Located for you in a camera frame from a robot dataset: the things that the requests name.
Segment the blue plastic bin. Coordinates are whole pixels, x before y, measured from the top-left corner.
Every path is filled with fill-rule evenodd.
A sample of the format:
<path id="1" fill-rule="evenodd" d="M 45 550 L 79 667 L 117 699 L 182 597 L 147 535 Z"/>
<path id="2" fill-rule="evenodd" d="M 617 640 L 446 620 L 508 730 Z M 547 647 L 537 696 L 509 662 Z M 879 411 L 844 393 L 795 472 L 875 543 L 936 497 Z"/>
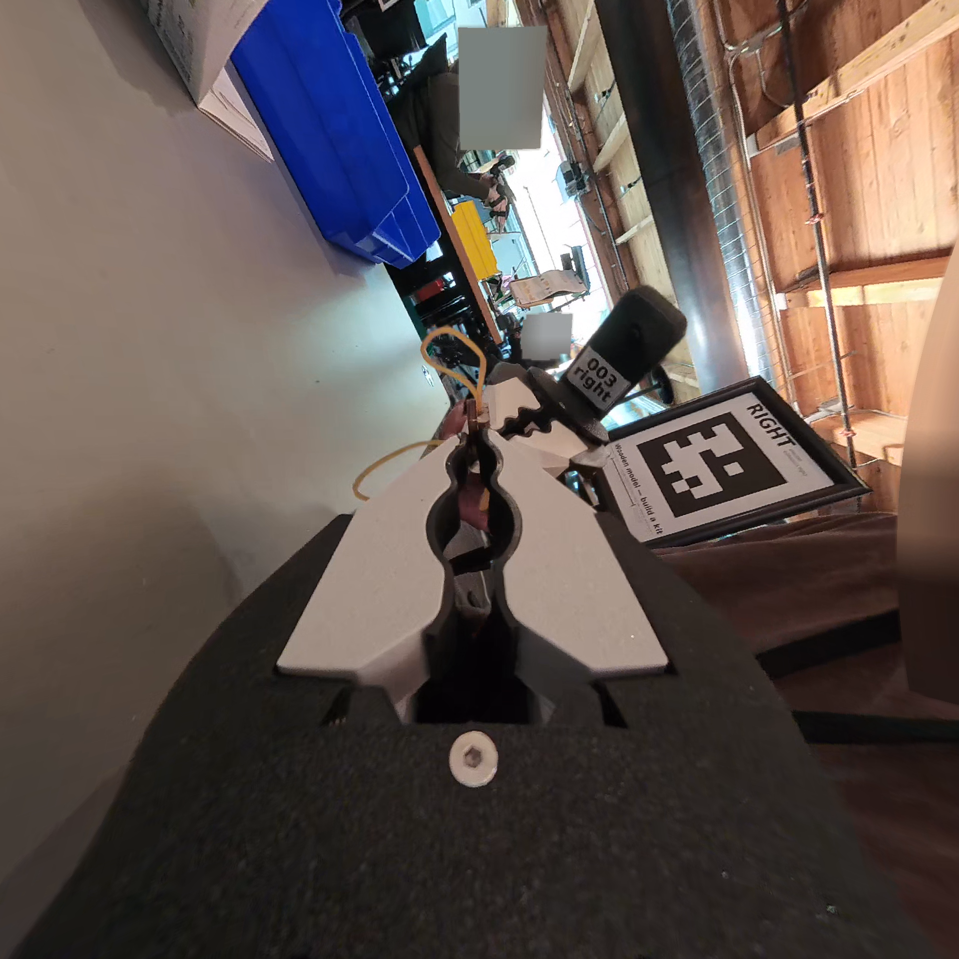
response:
<path id="1" fill-rule="evenodd" d="M 396 269 L 440 227 L 341 2 L 269 1 L 232 54 L 321 234 Z"/>

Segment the silver ventilation duct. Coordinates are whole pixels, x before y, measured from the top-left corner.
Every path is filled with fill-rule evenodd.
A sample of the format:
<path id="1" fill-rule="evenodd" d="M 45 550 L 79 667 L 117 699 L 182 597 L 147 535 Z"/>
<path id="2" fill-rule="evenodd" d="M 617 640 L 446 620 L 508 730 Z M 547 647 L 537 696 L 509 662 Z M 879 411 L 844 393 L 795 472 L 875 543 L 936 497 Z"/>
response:
<path id="1" fill-rule="evenodd" d="M 707 59 L 700 10 L 700 2 L 667 2 L 740 343 L 749 374 L 763 376 L 774 385 L 775 355 L 748 248 L 748 228 L 740 189 L 735 185 L 732 141 L 723 118 L 718 86 Z"/>

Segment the plywood instruction board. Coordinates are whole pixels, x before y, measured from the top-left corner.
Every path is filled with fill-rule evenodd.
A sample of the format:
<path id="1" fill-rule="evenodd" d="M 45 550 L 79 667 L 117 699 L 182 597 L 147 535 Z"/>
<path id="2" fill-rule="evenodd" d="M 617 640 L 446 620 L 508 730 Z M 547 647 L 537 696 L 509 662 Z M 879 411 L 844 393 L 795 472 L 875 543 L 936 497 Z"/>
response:
<path id="1" fill-rule="evenodd" d="M 521 309 L 550 303 L 558 295 L 587 295 L 588 285 L 574 270 L 547 270 L 529 278 L 514 278 L 508 293 Z"/>

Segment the person's brown shirt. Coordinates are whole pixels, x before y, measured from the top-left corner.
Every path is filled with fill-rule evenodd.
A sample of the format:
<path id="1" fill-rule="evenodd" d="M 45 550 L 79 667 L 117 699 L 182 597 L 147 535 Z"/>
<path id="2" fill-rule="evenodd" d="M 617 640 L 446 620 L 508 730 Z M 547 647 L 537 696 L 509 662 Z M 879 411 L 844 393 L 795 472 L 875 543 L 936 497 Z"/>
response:
<path id="1" fill-rule="evenodd" d="M 894 513 L 768 525 L 655 553 L 747 642 L 791 709 L 957 723 L 908 688 Z M 958 952 L 957 738 L 820 744 L 865 855 L 937 956 Z"/>

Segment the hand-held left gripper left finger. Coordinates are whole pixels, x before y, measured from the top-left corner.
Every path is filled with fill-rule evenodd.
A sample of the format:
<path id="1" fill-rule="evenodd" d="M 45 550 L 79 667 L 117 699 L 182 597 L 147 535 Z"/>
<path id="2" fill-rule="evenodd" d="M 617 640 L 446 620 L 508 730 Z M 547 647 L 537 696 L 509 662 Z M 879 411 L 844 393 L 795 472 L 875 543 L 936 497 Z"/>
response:
<path id="1" fill-rule="evenodd" d="M 470 453 L 442 440 L 355 510 L 276 662 L 284 675 L 383 689 L 401 721 L 448 658 L 459 489 Z"/>

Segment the tan rubber band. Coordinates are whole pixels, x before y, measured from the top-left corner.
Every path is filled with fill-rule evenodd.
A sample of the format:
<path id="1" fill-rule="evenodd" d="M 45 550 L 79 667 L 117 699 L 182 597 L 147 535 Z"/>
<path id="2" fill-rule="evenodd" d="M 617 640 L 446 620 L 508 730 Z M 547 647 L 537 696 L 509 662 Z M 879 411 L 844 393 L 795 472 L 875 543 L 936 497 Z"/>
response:
<path id="1" fill-rule="evenodd" d="M 451 371 L 429 355 L 428 346 L 442 336 L 452 336 L 465 343 L 470 351 L 475 352 L 480 362 L 478 380 L 475 384 L 468 382 L 461 374 Z M 458 330 L 440 327 L 430 332 L 421 342 L 421 355 L 425 363 L 436 372 L 449 375 L 465 384 L 472 398 L 477 400 L 481 412 L 485 413 L 484 383 L 488 367 L 486 358 L 483 351 L 472 340 Z M 404 503 L 422 521 L 429 519 L 432 512 L 435 512 L 436 517 L 441 519 L 456 520 L 460 514 L 459 488 L 461 480 L 457 476 L 457 467 L 453 460 L 461 453 L 465 453 L 465 445 L 460 445 L 459 438 L 460 435 L 451 436 L 445 440 L 418 440 L 391 452 L 388 455 L 371 463 L 355 478 L 352 486 L 354 496 L 361 501 L 369 501 L 369 496 L 362 491 L 362 483 L 368 476 L 380 468 L 381 464 L 391 462 L 401 454 L 417 448 L 430 448 L 435 451 L 435 454 L 429 454 L 418 460 L 409 470 L 398 475 L 380 494 L 373 497 L 375 505 L 371 506 L 371 517 L 377 521 L 385 520 L 388 517 L 387 510 L 389 508 L 400 509 L 401 503 Z"/>

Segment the black steel rod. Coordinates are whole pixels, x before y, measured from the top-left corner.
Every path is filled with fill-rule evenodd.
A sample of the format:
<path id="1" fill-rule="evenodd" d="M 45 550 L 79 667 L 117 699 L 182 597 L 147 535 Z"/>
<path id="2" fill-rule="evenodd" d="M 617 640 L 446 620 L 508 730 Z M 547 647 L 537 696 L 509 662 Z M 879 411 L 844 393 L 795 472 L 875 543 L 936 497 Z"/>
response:
<path id="1" fill-rule="evenodd" d="M 807 119 L 804 109 L 805 94 L 800 90 L 798 83 L 796 54 L 792 42 L 792 14 L 788 8 L 787 1 L 776 1 L 775 9 L 780 26 L 780 34 L 782 36 L 787 81 L 792 95 L 792 113 L 795 118 L 796 135 L 798 138 L 799 143 L 800 170 L 803 173 L 807 195 L 807 204 L 809 211 L 807 225 L 812 229 L 813 246 L 816 256 L 816 268 L 819 274 L 821 292 L 823 294 L 824 322 L 831 352 L 831 365 L 836 385 L 836 396 L 839 407 L 838 414 L 840 416 L 843 427 L 841 437 L 843 441 L 845 443 L 848 464 L 854 471 L 857 471 L 860 464 L 857 462 L 857 453 L 855 449 L 855 431 L 853 429 L 851 419 L 852 416 L 847 397 L 847 383 L 845 376 L 844 359 L 841 356 L 838 327 L 836 323 L 836 307 L 832 296 L 831 272 L 825 254 L 825 244 L 822 226 L 823 211 L 820 205 L 820 195 L 812 165 L 812 154 L 809 149 L 807 132 Z"/>

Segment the small wooden model part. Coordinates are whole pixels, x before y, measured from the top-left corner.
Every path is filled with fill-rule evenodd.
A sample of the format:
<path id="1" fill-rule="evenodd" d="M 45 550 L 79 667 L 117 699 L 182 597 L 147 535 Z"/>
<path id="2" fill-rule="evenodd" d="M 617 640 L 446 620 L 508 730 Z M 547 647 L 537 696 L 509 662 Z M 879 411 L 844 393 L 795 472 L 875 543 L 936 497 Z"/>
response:
<path id="1" fill-rule="evenodd" d="M 468 398 L 464 401 L 465 414 L 465 461 L 472 476 L 485 480 L 493 460 L 493 451 L 488 444 L 488 419 L 482 413 L 477 400 Z"/>

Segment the black ceiling pipe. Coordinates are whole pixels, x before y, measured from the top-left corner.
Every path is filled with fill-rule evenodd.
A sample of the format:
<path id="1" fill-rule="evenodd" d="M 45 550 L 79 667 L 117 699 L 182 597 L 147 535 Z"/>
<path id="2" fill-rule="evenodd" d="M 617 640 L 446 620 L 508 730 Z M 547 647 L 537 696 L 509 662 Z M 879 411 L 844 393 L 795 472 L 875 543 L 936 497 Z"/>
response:
<path id="1" fill-rule="evenodd" d="M 704 392 L 749 376 L 663 1 L 597 1 L 610 62 Z"/>

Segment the wooden workbench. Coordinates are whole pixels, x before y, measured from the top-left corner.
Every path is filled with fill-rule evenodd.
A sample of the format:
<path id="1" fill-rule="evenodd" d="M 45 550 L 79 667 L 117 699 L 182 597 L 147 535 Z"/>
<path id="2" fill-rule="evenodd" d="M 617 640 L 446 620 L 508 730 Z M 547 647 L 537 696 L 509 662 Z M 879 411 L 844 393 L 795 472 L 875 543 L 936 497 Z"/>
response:
<path id="1" fill-rule="evenodd" d="M 451 207 L 436 180 L 433 167 L 428 163 L 424 148 L 419 145 L 414 146 L 411 155 L 417 175 L 421 180 L 430 206 L 440 222 L 442 243 L 444 244 L 443 248 L 450 248 L 452 252 L 453 275 L 457 280 L 461 279 L 464 282 L 464 287 L 468 291 L 466 299 L 474 308 L 476 316 L 483 322 L 491 341 L 497 346 L 501 346 L 504 339 L 496 323 L 494 314 L 490 308 L 484 288 L 476 276 L 476 270 L 467 255 L 464 240 L 458 231 L 457 225 L 452 220 Z"/>

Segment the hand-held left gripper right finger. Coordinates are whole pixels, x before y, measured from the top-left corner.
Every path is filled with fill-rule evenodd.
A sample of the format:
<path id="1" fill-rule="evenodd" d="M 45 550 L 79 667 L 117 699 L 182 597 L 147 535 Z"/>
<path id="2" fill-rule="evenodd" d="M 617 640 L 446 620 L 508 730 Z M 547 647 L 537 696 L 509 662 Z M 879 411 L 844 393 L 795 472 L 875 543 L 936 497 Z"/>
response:
<path id="1" fill-rule="evenodd" d="M 517 643 L 516 675 L 557 706 L 572 688 L 659 675 L 668 654 L 596 511 L 498 433 L 492 488 L 506 501 L 514 540 L 497 593 Z"/>

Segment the person's right hand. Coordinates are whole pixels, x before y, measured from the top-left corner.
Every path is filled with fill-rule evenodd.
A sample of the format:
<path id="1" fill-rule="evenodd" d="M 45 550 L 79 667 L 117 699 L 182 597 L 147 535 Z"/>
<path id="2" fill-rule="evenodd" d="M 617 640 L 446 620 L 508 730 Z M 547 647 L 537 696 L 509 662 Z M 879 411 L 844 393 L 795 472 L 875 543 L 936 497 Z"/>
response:
<path id="1" fill-rule="evenodd" d="M 451 436 L 458 436 L 465 431 L 466 424 L 465 401 L 460 400 L 443 417 L 435 432 L 435 438 L 445 440 Z M 468 471 L 459 487 L 459 513 L 461 520 L 481 532 L 486 532 L 488 500 L 488 489 L 483 478 L 477 472 Z"/>

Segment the yellow plastic bin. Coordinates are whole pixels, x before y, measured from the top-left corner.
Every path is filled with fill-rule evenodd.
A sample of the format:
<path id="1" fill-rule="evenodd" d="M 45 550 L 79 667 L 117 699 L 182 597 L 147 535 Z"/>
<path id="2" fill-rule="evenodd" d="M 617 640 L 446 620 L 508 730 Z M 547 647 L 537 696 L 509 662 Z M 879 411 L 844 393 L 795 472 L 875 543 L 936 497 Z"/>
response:
<path id="1" fill-rule="evenodd" d="M 485 280 L 496 276 L 500 271 L 498 261 L 475 202 L 465 199 L 456 204 L 451 221 L 477 279 Z"/>

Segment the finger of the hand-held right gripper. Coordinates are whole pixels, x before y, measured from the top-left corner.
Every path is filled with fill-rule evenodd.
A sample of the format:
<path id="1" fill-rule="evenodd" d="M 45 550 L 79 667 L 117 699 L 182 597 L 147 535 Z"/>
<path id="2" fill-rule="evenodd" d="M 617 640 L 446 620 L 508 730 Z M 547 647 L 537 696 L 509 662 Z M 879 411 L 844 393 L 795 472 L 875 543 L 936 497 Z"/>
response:
<path id="1" fill-rule="evenodd" d="M 484 387 L 488 429 L 502 436 L 520 436 L 534 425 L 537 396 L 522 377 L 509 377 Z"/>
<path id="2" fill-rule="evenodd" d="M 526 449 L 551 476 L 569 470 L 599 470 L 609 460 L 607 445 L 588 443 L 561 422 L 550 422 L 549 430 L 532 428 L 513 436 L 512 444 Z"/>

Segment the white instruction booklet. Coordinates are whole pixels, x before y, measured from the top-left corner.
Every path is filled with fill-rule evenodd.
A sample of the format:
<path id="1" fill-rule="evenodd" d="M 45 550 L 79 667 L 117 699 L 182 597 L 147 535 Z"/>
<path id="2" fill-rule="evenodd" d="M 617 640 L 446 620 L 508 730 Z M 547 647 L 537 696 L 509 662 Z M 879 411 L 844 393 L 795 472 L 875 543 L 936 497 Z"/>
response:
<path id="1" fill-rule="evenodd" d="M 153 29 L 169 53 L 200 113 L 273 162 L 258 123 L 226 65 L 265 1 L 142 1 Z"/>

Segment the framed black-white marker sign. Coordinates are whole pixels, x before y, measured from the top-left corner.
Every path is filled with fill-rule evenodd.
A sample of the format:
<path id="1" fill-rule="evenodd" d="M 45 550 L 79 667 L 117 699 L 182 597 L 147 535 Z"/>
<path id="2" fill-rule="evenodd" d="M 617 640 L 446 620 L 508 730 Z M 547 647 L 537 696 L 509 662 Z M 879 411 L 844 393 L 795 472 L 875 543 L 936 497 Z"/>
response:
<path id="1" fill-rule="evenodd" d="M 593 486 L 647 548 L 701 543 L 870 494 L 764 379 L 610 431 Z"/>

